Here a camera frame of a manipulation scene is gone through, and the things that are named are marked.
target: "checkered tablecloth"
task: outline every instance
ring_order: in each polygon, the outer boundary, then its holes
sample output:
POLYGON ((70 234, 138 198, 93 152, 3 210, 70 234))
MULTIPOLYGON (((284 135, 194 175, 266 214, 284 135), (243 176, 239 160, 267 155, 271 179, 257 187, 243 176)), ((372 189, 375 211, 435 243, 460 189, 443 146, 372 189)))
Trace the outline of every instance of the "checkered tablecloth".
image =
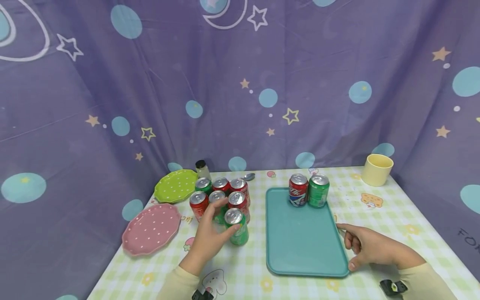
MULTIPOLYGON (((360 179, 361 167, 309 169, 327 175, 331 182, 328 201, 337 222, 372 228, 415 249, 440 274, 459 300, 479 299, 480 285, 412 201, 389 178, 382 187, 371 187, 360 179), (373 195, 375 207, 366 199, 373 195)), ((242 247, 227 243, 206 266, 200 288, 211 287, 219 300, 229 299, 386 299, 379 287, 383 279, 397 279, 386 266, 366 266, 344 279, 276 276, 266 267, 265 192, 288 186, 293 173, 310 176, 309 170, 257 171, 249 182, 252 220, 250 239, 242 247)), ((228 179, 248 172, 212 173, 228 179)), ((156 203, 150 199, 149 207, 156 203)), ((120 247, 88 299, 155 299, 168 272, 188 253, 186 241, 195 236, 197 222, 187 201, 177 204, 183 215, 180 229, 164 249, 149 257, 131 258, 120 247)))

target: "yellow cup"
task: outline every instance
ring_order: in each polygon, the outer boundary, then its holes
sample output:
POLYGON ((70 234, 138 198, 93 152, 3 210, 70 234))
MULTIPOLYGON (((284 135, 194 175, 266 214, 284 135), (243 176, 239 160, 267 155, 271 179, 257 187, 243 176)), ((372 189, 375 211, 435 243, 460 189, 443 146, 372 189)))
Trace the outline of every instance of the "yellow cup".
POLYGON ((393 160, 381 154, 370 154, 361 173, 361 179, 371 186, 382 186, 393 168, 393 160))

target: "spoon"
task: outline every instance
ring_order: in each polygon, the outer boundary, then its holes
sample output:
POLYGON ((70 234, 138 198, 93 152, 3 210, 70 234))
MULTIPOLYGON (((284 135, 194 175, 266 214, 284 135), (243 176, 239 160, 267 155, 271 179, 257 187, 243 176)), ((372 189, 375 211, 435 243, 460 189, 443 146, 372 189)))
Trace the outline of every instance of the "spoon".
POLYGON ((248 173, 247 175, 242 177, 245 181, 252 181, 255 179, 255 173, 248 173))

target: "soda can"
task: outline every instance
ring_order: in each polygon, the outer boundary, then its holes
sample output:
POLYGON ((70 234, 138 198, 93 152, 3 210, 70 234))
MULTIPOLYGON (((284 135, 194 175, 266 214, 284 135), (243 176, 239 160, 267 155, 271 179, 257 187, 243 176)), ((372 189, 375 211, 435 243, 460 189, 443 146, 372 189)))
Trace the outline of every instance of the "soda can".
POLYGON ((302 174, 293 174, 288 186, 290 203, 295 207, 304 206, 307 203, 307 178, 302 174))
POLYGON ((213 192, 212 182, 206 177, 199 178, 195 182, 195 190, 203 191, 207 196, 210 196, 211 192, 213 192))
POLYGON ((330 181, 324 174, 315 174, 309 180, 308 204, 313 207, 323 207, 327 203, 330 181))
POLYGON ((198 222, 207 210, 208 197, 203 191, 196 191, 190 196, 190 207, 193 210, 193 214, 198 222))
POLYGON ((248 192, 248 183, 242 178, 236 178, 230 181, 231 192, 242 192, 247 198, 248 207, 250 207, 250 193, 248 192))
POLYGON ((250 222, 250 210, 248 209, 247 199, 242 192, 232 192, 228 196, 228 208, 238 208, 244 215, 247 223, 250 222))
MULTIPOLYGON (((208 202, 213 203, 215 201, 225 198, 225 193, 223 191, 213 191, 210 196, 208 196, 208 202)), ((215 214, 214 221, 218 224, 223 224, 223 217, 227 211, 228 206, 224 205, 220 210, 215 214)))
POLYGON ((214 191, 223 191, 228 197, 230 195, 230 182, 225 177, 218 177, 212 182, 214 191))
POLYGON ((231 208, 225 212, 225 227, 240 224, 239 230, 230 238, 232 244, 237 246, 245 245, 248 241, 248 228, 245 215, 238 208, 231 208))

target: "sleeve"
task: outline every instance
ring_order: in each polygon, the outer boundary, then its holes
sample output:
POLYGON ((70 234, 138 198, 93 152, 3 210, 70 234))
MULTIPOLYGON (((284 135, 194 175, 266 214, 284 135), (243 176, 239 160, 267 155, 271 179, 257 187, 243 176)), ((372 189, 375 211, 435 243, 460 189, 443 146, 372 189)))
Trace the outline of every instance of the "sleeve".
POLYGON ((192 300, 200 279, 179 266, 167 275, 157 300, 192 300))
POLYGON ((428 263, 400 270, 400 280, 408 290, 404 300, 457 300, 453 292, 428 263))

